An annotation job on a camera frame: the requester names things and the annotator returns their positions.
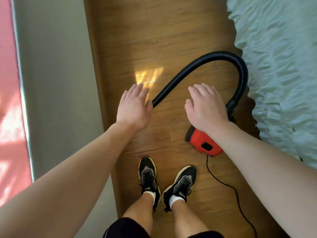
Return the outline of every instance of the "black sneaker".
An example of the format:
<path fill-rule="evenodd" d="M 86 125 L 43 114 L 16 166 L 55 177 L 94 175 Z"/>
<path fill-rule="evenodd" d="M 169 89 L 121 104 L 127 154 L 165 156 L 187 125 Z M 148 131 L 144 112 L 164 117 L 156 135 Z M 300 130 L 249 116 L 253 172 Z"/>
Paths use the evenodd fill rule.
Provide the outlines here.
<path fill-rule="evenodd" d="M 156 193 L 153 210 L 156 211 L 156 207 L 161 200 L 161 191 L 156 181 L 156 167 L 153 160 L 150 157 L 144 157 L 139 163 L 139 178 L 141 180 L 140 186 L 142 187 L 142 194 L 145 191 Z"/>
<path fill-rule="evenodd" d="M 195 184 L 197 170 L 194 166 L 186 166 L 178 172 L 174 184 L 170 185 L 162 194 L 162 201 L 166 208 L 165 212 L 172 211 L 170 208 L 170 197 L 172 195 L 182 197 L 187 202 L 187 196 L 192 192 L 191 188 Z"/>

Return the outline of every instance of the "wooden floor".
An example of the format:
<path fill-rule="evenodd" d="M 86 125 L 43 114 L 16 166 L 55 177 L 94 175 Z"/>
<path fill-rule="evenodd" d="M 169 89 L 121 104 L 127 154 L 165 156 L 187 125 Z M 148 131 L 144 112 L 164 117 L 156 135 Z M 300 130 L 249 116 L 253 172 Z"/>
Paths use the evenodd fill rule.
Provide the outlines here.
<path fill-rule="evenodd" d="M 241 53 L 234 47 L 236 32 L 228 19 L 226 0 L 85 0 L 85 6 L 105 125 L 107 119 L 115 122 L 120 97 L 132 84 L 145 83 L 152 99 L 200 55 L 216 50 Z M 218 183 L 206 169 L 206 156 L 193 151 L 184 141 L 190 126 L 184 109 L 190 97 L 187 87 L 207 83 L 228 101 L 237 81 L 237 71 L 231 64 L 206 64 L 154 109 L 151 123 L 125 148 L 112 174 L 119 216 L 140 197 L 138 163 L 143 156 L 150 156 L 157 167 L 161 190 L 184 166 L 197 168 L 188 205 L 210 229 L 225 237 L 253 237 L 238 210 L 234 191 Z M 253 107 L 245 94 L 235 118 L 240 128 L 258 137 L 251 115 Z M 259 237 L 286 236 L 228 156 L 211 158 L 209 167 L 220 180 L 236 187 L 241 207 Z M 172 212 L 166 214 L 160 203 L 153 216 L 152 237 L 173 237 Z"/>

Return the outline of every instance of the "white bedsheet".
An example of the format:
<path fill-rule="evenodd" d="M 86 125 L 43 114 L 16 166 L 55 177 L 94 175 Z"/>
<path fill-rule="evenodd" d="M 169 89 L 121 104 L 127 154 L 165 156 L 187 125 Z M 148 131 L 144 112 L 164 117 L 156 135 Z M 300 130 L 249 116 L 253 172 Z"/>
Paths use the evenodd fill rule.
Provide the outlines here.
<path fill-rule="evenodd" d="M 228 0 L 260 137 L 317 168 L 317 0 Z"/>

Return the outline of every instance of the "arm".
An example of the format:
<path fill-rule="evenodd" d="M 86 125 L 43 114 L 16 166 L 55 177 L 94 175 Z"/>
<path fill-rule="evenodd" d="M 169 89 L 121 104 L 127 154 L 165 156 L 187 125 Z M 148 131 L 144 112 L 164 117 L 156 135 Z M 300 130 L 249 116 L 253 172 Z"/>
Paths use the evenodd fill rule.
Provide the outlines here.
<path fill-rule="evenodd" d="M 0 208 L 1 237 L 74 237 L 95 205 L 118 156 L 151 119 L 149 89 L 125 91 L 117 122 Z"/>
<path fill-rule="evenodd" d="M 291 237 L 316 237 L 317 170 L 229 122 L 215 88 L 195 84 L 189 91 L 195 106 L 187 100 L 185 109 L 192 125 L 221 146 Z"/>

